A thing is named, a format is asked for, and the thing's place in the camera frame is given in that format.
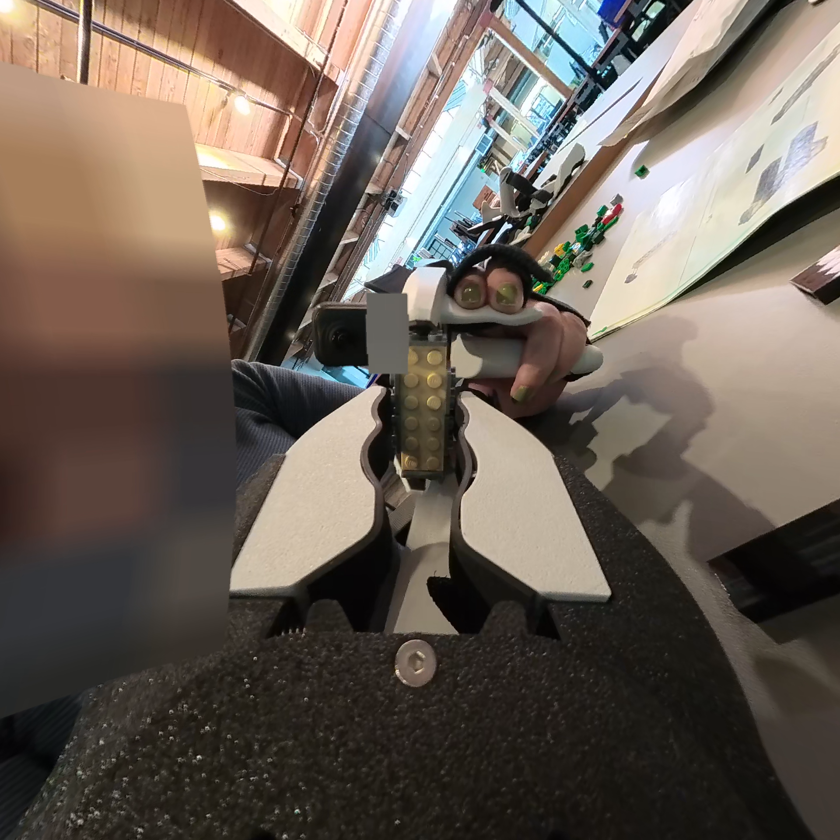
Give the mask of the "person's left forearm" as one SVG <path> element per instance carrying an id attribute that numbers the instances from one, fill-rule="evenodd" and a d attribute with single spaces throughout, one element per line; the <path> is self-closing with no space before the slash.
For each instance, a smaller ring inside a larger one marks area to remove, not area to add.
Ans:
<path id="1" fill-rule="evenodd" d="M 231 365 L 239 482 L 362 392 L 275 365 L 244 360 Z"/>

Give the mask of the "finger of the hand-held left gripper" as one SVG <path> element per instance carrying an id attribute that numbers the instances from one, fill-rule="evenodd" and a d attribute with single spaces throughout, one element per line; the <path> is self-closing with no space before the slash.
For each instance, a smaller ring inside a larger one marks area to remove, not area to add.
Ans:
<path id="1" fill-rule="evenodd" d="M 451 345 L 451 368 L 459 379 L 510 379 L 509 339 L 460 333 Z"/>
<path id="2" fill-rule="evenodd" d="M 410 274 L 403 287 L 409 324 L 455 323 L 447 303 L 447 282 L 447 268 L 416 268 Z"/>

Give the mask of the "dark brown flat plate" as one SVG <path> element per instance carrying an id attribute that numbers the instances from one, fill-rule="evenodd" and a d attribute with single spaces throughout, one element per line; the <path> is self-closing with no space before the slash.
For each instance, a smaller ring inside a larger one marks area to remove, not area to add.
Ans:
<path id="1" fill-rule="evenodd" d="M 837 301 L 839 299 L 839 252 L 840 248 L 837 246 L 814 264 L 803 269 L 791 279 L 792 286 L 825 306 Z"/>

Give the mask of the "pile of green toy bricks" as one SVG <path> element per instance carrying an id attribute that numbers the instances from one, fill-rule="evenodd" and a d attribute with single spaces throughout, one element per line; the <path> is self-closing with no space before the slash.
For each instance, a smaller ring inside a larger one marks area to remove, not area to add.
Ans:
<path id="1" fill-rule="evenodd" d="M 532 293 L 546 296 L 570 273 L 592 270 L 593 249 L 603 242 L 606 233 L 618 223 L 623 210 L 623 196 L 616 194 L 609 205 L 602 205 L 596 210 L 591 224 L 577 227 L 571 239 L 543 253 L 538 260 L 542 274 L 532 279 Z"/>

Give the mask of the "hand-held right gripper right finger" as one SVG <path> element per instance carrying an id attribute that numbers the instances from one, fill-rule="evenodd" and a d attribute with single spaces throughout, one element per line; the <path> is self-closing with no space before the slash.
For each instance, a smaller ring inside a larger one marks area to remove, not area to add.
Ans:
<path id="1" fill-rule="evenodd" d="M 455 535 L 493 582 L 549 602 L 607 602 L 612 591 L 550 451 L 472 392 L 459 441 L 471 456 Z"/>

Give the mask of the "person's left hand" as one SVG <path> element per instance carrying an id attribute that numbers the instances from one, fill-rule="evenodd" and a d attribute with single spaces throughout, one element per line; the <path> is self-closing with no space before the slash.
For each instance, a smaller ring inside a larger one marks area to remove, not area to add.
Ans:
<path id="1" fill-rule="evenodd" d="M 584 321 L 549 302 L 526 301 L 520 277 L 496 259 L 463 275 L 451 296 L 464 309 L 489 306 L 504 314 L 523 308 L 541 312 L 536 322 L 486 331 L 486 335 L 522 340 L 521 362 L 512 378 L 473 380 L 467 388 L 482 394 L 512 419 L 540 415 L 557 403 L 567 385 L 566 377 L 587 344 Z"/>

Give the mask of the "person's torso in dark sweater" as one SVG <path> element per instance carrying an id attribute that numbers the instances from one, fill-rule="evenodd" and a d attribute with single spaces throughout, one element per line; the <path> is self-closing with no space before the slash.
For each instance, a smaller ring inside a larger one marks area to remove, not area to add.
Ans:
<path id="1" fill-rule="evenodd" d="M 78 718 L 83 694 L 50 700 L 1 720 L 1 838 L 11 837 L 35 800 Z"/>

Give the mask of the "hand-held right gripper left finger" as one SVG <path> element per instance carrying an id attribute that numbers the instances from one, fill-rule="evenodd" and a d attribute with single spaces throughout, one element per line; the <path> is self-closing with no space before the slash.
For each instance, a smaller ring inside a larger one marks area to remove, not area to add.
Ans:
<path id="1" fill-rule="evenodd" d="M 387 396 L 380 385 L 362 391 L 288 450 L 234 562 L 231 595 L 377 602 L 392 537 L 371 453 Z"/>

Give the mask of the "white office chair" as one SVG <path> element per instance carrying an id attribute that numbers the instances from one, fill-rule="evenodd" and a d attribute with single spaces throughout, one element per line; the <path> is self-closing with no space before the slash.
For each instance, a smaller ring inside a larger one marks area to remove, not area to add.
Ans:
<path id="1" fill-rule="evenodd" d="M 481 224 L 469 229 L 469 233 L 483 234 L 489 230 L 498 231 L 504 224 L 517 231 L 537 224 L 542 214 L 571 183 L 574 173 L 585 162 L 585 148 L 576 143 L 563 160 L 557 174 L 552 175 L 541 187 L 532 184 L 524 175 L 506 167 L 500 174 L 500 207 L 493 208 L 483 202 L 480 208 Z"/>

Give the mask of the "open instruction booklet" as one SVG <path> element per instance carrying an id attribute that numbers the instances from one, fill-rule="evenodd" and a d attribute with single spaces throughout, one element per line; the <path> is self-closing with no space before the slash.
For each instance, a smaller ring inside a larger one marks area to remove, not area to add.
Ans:
<path id="1" fill-rule="evenodd" d="M 773 215 L 838 177 L 838 45 L 779 85 L 696 175 L 641 213 L 591 314 L 600 339 L 695 286 Z"/>

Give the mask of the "silver ventilation duct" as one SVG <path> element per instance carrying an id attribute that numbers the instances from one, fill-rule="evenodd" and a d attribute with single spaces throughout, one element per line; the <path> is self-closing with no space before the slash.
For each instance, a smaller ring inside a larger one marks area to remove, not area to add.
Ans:
<path id="1" fill-rule="evenodd" d="M 325 137 L 316 154 L 311 179 L 295 216 L 289 239 L 272 259 L 266 273 L 266 289 L 248 324 L 243 357 L 257 361 L 271 356 L 299 323 L 312 288 L 310 264 L 317 260 L 312 243 L 319 217 L 342 162 L 360 125 L 364 110 L 395 43 L 409 2 L 372 3 L 350 68 L 339 86 L 338 98 L 329 113 Z"/>

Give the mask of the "grey desk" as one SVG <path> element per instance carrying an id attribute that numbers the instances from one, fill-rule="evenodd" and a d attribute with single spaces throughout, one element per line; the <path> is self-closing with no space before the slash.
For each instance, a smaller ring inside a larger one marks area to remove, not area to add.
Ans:
<path id="1" fill-rule="evenodd" d="M 838 210 L 745 243 L 720 273 L 600 342 L 605 365 L 533 432 L 667 559 L 723 646 L 817 838 L 838 838 L 838 597 L 753 624 L 708 562 L 838 501 L 838 302 L 790 278 Z"/>

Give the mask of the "grey and tan brick assembly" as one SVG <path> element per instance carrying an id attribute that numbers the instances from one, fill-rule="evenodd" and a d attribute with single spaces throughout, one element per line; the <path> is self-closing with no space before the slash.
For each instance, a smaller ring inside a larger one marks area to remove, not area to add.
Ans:
<path id="1" fill-rule="evenodd" d="M 411 322 L 406 373 L 393 377 L 395 461 L 411 490 L 441 482 L 455 469 L 455 386 L 448 331 Z"/>

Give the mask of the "black flat plate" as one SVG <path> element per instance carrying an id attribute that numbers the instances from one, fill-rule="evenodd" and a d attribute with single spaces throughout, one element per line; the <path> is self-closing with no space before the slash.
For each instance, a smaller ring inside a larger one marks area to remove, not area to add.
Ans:
<path id="1" fill-rule="evenodd" d="M 838 595 L 838 505 L 819 508 L 708 565 L 734 607 L 754 623 Z"/>

